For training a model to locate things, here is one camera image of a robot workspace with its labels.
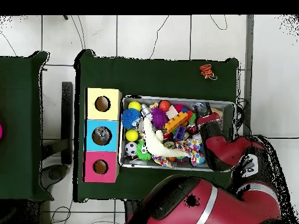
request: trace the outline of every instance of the yellow cube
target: yellow cube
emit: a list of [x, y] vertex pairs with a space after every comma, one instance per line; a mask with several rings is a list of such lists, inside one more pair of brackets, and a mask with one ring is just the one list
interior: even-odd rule
[[119, 120], [121, 92], [118, 89], [88, 87], [86, 92], [87, 119]]

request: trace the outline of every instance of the soccer ball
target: soccer ball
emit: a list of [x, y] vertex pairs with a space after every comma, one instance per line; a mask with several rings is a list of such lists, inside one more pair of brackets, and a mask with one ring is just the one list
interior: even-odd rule
[[137, 144], [135, 142], [128, 142], [126, 145], [126, 152], [130, 156], [136, 155]]

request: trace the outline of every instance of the round hole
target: round hole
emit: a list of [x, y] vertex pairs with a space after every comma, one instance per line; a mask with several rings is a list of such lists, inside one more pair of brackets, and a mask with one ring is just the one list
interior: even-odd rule
[[93, 171], [97, 174], [105, 174], [108, 171], [108, 164], [104, 160], [97, 160], [93, 164]]
[[95, 101], [97, 111], [108, 111], [110, 108], [110, 100], [106, 96], [98, 97]]
[[96, 127], [92, 132], [92, 140], [97, 145], [107, 145], [111, 138], [112, 133], [106, 127]]

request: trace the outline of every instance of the purple spiky ball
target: purple spiky ball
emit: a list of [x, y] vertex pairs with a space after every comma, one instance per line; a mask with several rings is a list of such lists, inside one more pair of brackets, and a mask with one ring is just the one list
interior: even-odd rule
[[168, 122], [168, 117], [159, 107], [153, 107], [151, 110], [152, 124], [156, 127], [156, 129], [161, 130]]

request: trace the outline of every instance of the orange lego block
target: orange lego block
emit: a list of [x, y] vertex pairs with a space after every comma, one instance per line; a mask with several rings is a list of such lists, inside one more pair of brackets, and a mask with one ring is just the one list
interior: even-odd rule
[[179, 115], [175, 116], [168, 123], [165, 124], [166, 132], [172, 132], [176, 127], [178, 127], [181, 123], [185, 122], [188, 119], [188, 113], [183, 113], [182, 111]]

